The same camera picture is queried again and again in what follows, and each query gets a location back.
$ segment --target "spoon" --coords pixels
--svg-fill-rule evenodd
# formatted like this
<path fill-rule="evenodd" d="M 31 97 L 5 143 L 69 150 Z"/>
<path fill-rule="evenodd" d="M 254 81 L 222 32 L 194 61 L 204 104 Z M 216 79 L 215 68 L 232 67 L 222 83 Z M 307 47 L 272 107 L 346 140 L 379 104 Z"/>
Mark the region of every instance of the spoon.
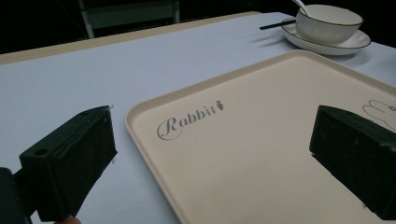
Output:
<path fill-rule="evenodd" d="M 304 3 L 301 0 L 291 0 L 291 1 L 293 1 L 295 4 L 297 4 L 303 10 L 303 12 L 305 12 L 305 15 L 307 15 L 309 17 L 308 9 L 306 8 L 306 6 L 304 5 Z"/>

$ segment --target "white tablecloth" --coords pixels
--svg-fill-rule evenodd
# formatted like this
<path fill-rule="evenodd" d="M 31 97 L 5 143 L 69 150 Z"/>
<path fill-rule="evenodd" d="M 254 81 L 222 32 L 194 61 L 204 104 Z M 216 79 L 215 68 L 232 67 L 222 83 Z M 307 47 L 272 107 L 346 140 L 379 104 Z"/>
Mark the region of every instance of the white tablecloth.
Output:
<path fill-rule="evenodd" d="M 281 28 L 289 15 L 264 13 L 164 35 L 0 65 L 0 166 L 77 113 L 111 105 L 119 154 L 96 182 L 78 217 L 93 223 L 178 223 L 124 125 L 137 103 L 297 49 Z M 396 49 L 372 43 L 328 57 L 396 86 Z M 34 223 L 40 223 L 37 214 Z"/>

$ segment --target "white plate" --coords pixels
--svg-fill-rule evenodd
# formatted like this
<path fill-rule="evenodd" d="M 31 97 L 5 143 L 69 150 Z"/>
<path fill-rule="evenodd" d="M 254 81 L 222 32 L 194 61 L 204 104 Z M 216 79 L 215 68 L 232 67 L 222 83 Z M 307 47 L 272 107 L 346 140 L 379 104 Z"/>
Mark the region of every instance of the white plate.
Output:
<path fill-rule="evenodd" d="M 296 31 L 295 23 L 283 25 L 283 35 L 294 45 L 301 49 L 307 49 L 325 55 L 348 55 L 359 52 L 371 44 L 370 37 L 358 30 L 346 42 L 336 45 L 314 43 L 299 36 Z"/>

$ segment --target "table edge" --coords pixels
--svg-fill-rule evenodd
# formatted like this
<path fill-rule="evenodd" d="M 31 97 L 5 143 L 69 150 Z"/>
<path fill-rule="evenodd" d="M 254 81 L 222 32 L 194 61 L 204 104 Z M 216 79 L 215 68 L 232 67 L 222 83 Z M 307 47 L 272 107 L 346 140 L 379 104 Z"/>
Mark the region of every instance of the table edge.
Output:
<path fill-rule="evenodd" d="M 35 59 L 35 58 L 41 58 L 41 57 L 47 57 L 51 55 L 71 52 L 71 51 L 91 49 L 105 45 L 116 44 L 124 41 L 140 39 L 148 36 L 171 33 L 197 26 L 207 25 L 218 21 L 227 21 L 230 19 L 255 15 L 255 14 L 260 14 L 260 12 L 258 11 L 242 12 L 242 13 L 219 16 L 219 17 L 208 18 L 198 21 L 187 21 L 178 24 L 161 26 L 161 27 L 156 27 L 141 31 L 120 34 L 120 35 L 109 35 L 104 37 L 98 37 L 95 39 L 87 39 L 87 40 L 66 43 L 66 44 L 48 46 L 39 49 L 28 49 L 28 50 L 10 52 L 6 54 L 0 54 L 0 64 L 16 63 L 16 62 Z"/>

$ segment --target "beige tray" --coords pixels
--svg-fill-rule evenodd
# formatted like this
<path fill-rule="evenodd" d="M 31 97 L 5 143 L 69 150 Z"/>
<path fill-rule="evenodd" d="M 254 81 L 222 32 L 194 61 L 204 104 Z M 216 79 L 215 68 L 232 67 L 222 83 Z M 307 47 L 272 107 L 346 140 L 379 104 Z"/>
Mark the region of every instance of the beige tray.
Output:
<path fill-rule="evenodd" d="M 377 113 L 395 99 L 391 86 L 295 50 L 136 105 L 125 122 L 182 223 L 375 224 L 309 142 L 319 105 L 395 132 L 396 118 Z"/>

